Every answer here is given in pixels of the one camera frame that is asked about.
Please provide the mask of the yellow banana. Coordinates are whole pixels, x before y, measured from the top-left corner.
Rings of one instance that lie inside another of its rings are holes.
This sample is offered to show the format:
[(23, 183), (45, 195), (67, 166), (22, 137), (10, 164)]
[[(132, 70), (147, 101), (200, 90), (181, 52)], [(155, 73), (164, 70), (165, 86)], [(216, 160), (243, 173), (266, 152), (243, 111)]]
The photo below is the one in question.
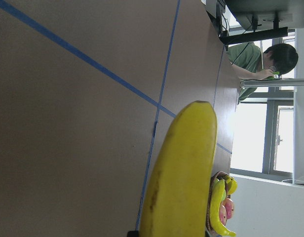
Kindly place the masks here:
[(194, 101), (172, 121), (145, 195), (139, 236), (202, 237), (217, 140), (209, 102)]
[(225, 181), (219, 180), (213, 185), (210, 204), (209, 204), (209, 222), (212, 229), (221, 236), (235, 237), (236, 233), (230, 231), (219, 220), (219, 207), (225, 192)]

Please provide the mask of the brown wicker basket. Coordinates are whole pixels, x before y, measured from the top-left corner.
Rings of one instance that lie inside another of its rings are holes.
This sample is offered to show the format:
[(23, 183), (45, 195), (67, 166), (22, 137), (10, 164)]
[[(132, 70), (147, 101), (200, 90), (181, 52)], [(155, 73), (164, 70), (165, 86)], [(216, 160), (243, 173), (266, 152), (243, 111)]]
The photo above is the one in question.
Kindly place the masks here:
[(210, 234), (223, 237), (235, 237), (236, 233), (226, 227), (227, 220), (232, 214), (232, 204), (227, 208), (229, 199), (228, 181), (231, 183), (232, 177), (219, 171), (212, 178), (209, 189), (209, 200), (206, 216), (206, 228)]

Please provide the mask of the yellow starfruit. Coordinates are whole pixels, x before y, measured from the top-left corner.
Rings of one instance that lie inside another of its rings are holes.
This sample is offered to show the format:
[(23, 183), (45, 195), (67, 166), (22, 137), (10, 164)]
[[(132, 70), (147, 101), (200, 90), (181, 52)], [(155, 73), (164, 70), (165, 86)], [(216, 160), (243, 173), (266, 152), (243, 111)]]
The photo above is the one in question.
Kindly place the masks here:
[(228, 195), (233, 194), (236, 191), (237, 187), (238, 187), (237, 181), (235, 180), (234, 177), (229, 176), (229, 175), (225, 175), (223, 177), (223, 179), (226, 182), (226, 186), (227, 186), (227, 190), (228, 190)]

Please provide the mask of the person in green shirt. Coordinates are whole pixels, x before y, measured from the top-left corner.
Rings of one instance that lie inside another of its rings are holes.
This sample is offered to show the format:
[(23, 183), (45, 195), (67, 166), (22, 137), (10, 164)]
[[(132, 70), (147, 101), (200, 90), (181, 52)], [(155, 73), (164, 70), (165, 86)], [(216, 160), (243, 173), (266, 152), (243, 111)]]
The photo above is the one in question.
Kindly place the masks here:
[(235, 71), (242, 80), (265, 80), (292, 71), (299, 60), (296, 49), (286, 43), (272, 45), (264, 52), (254, 43), (242, 43), (229, 46), (227, 56)]

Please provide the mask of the pink apple far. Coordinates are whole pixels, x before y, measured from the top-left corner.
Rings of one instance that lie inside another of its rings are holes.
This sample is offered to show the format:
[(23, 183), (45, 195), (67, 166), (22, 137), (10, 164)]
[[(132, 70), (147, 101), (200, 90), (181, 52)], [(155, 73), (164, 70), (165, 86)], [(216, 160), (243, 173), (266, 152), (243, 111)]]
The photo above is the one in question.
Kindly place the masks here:
[(223, 206), (226, 208), (227, 219), (231, 219), (233, 217), (235, 209), (234, 202), (230, 198), (226, 198), (224, 200)]

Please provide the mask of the pink apple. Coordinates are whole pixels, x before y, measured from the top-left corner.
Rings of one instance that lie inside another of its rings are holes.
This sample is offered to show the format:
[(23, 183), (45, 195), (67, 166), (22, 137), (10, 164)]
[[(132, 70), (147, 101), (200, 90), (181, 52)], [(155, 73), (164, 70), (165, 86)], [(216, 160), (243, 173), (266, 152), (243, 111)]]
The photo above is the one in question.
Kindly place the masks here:
[(235, 209), (234, 202), (230, 198), (226, 198), (224, 200), (223, 206), (226, 208), (227, 219), (231, 219), (233, 217)]
[(219, 220), (225, 226), (227, 222), (227, 210), (224, 205), (219, 207)]

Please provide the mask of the pink apple near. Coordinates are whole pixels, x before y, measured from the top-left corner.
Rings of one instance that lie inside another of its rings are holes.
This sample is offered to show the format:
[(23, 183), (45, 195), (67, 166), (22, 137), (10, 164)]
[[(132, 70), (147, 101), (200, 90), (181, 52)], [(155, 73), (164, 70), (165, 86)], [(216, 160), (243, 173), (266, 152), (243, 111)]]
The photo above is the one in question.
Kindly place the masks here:
[(219, 220), (225, 226), (227, 222), (227, 210), (224, 205), (219, 207)]

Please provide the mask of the black monitor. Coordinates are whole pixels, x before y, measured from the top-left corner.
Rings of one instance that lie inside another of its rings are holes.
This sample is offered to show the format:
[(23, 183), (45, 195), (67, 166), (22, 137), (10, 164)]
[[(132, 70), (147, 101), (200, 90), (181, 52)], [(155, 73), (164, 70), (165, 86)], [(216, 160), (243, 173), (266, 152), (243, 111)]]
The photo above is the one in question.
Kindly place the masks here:
[(227, 0), (245, 34), (220, 37), (225, 45), (286, 37), (304, 28), (304, 0)]

